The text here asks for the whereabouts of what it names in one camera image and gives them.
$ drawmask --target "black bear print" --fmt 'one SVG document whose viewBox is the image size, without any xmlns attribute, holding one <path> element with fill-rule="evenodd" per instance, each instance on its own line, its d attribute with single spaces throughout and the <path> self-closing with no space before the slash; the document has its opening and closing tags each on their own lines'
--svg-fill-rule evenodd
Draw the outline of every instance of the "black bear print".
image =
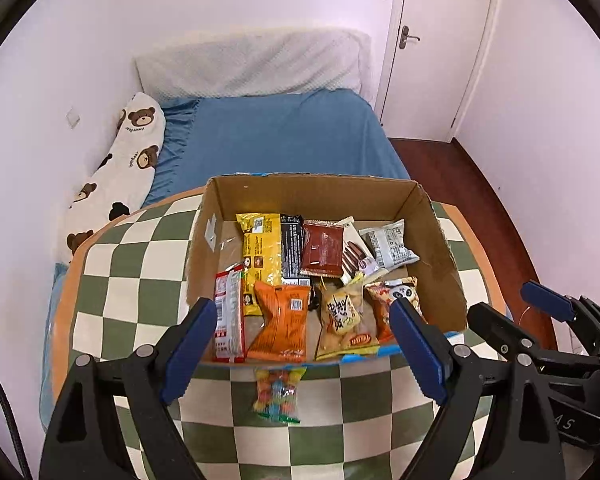
<svg viewBox="0 0 600 480">
<path fill-rule="evenodd" d="M 85 233 L 78 233 L 77 235 L 71 233 L 66 237 L 67 247 L 71 249 L 71 254 L 75 254 L 80 244 L 93 235 L 93 229 L 89 229 Z"/>
<path fill-rule="evenodd" d="M 109 211 L 109 221 L 115 220 L 119 216 L 129 215 L 131 211 L 122 202 L 114 202 L 111 204 L 111 211 Z"/>
<path fill-rule="evenodd" d="M 120 127 L 122 126 L 122 123 L 125 122 L 126 119 L 126 110 L 124 108 L 122 108 L 122 111 L 120 112 L 120 118 L 118 119 L 118 126 L 116 126 L 116 132 L 120 131 Z"/>
<path fill-rule="evenodd" d="M 103 167 L 107 162 L 109 162 L 111 159 L 113 158 L 113 154 L 109 153 L 107 154 L 107 156 L 105 158 L 102 159 L 102 162 L 100 163 L 100 165 L 98 166 L 98 169 L 100 169 L 101 167 Z"/>
<path fill-rule="evenodd" d="M 74 202 L 80 202 L 80 200 L 84 200 L 91 193 L 96 191 L 97 187 L 98 187 L 98 185 L 96 183 L 85 184 L 84 186 L 82 186 L 82 189 L 80 190 L 80 192 L 75 196 Z"/>
<path fill-rule="evenodd" d="M 136 158 L 136 164 L 138 168 L 141 170 L 145 170 L 146 168 L 155 168 L 156 163 L 158 162 L 158 146 L 155 144 L 153 146 L 149 146 L 140 152 L 138 158 Z"/>
<path fill-rule="evenodd" d="M 155 108 L 142 108 L 137 112 L 129 112 L 129 120 L 133 126 L 147 126 L 154 122 Z"/>
</svg>

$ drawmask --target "screw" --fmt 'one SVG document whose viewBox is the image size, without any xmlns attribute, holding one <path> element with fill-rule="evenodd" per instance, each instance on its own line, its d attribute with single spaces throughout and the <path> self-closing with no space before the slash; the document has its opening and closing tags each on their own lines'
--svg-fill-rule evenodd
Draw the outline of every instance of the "screw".
<svg viewBox="0 0 600 480">
<path fill-rule="evenodd" d="M 88 354 L 78 355 L 78 357 L 75 359 L 75 365 L 76 366 L 86 366 L 89 364 L 90 361 L 91 361 L 90 355 L 88 355 Z"/>
<path fill-rule="evenodd" d="M 136 350 L 136 355 L 138 357 L 149 357 L 152 353 L 154 353 L 154 347 L 152 345 L 142 345 Z"/>
<path fill-rule="evenodd" d="M 458 357 L 469 357 L 471 349 L 467 345 L 456 345 L 454 346 L 454 354 Z"/>
<path fill-rule="evenodd" d="M 533 362 L 531 360 L 531 357 L 529 357 L 526 354 L 518 354 L 518 357 L 516 359 L 523 366 L 529 366 Z"/>
</svg>

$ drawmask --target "wooden floor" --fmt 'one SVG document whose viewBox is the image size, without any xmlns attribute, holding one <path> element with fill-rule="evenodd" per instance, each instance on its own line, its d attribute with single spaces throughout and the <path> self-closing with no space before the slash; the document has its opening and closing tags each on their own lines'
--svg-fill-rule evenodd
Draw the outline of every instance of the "wooden floor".
<svg viewBox="0 0 600 480">
<path fill-rule="evenodd" d="M 520 298 L 520 286 L 538 280 L 526 249 L 485 177 L 454 139 L 446 142 L 391 139 L 413 180 L 432 200 L 455 205 L 480 240 L 514 320 L 545 348 L 556 348 L 548 316 Z"/>
</svg>

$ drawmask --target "green and white checkered cloth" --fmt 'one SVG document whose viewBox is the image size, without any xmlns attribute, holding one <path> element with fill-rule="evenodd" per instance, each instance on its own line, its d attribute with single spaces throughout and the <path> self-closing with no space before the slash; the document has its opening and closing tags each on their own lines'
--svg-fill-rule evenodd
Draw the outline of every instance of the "green and white checkered cloth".
<svg viewBox="0 0 600 480">
<path fill-rule="evenodd" d="M 123 358 L 155 344 L 187 313 L 185 262 L 200 196 L 129 216 L 89 249 L 71 330 L 70 363 L 81 353 Z M 459 230 L 434 204 L 456 258 L 468 304 L 489 301 L 484 280 Z M 470 330 L 464 342 L 497 358 Z M 301 423 L 288 427 L 251 411 L 252 368 L 200 365 L 185 395 L 169 411 L 208 480 L 396 480 L 429 429 L 437 406 L 424 397 L 402 355 L 311 367 L 298 388 Z M 139 479 L 153 475 L 126 398 L 115 399 Z M 465 478 L 484 433 L 482 399 L 454 478 Z"/>
</svg>

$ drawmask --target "door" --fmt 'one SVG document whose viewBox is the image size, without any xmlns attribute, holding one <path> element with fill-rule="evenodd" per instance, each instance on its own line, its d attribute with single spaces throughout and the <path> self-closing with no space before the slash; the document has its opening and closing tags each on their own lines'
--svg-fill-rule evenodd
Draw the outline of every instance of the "door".
<svg viewBox="0 0 600 480">
<path fill-rule="evenodd" d="M 491 0 L 404 0 L 380 122 L 388 137 L 447 140 Z"/>
</svg>

